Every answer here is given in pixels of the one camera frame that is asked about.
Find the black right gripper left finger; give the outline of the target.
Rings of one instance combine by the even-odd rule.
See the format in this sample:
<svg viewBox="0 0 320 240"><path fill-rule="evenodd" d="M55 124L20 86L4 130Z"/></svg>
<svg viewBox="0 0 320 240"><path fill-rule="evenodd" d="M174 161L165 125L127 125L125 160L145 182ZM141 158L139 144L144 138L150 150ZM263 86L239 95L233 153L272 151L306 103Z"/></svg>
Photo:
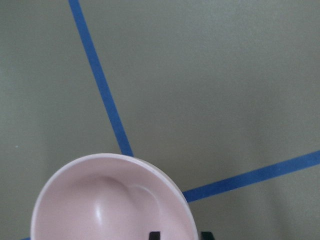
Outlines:
<svg viewBox="0 0 320 240"><path fill-rule="evenodd" d="M151 231L149 233L149 240L160 240L160 232L159 231Z"/></svg>

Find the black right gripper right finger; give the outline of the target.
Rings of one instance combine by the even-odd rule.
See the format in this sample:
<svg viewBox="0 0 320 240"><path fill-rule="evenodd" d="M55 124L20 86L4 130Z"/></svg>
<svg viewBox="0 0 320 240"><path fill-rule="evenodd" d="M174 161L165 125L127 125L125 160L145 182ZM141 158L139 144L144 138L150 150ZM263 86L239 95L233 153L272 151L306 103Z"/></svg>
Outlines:
<svg viewBox="0 0 320 240"><path fill-rule="evenodd" d="M215 240L215 237L211 231L201 231L200 232L201 240Z"/></svg>

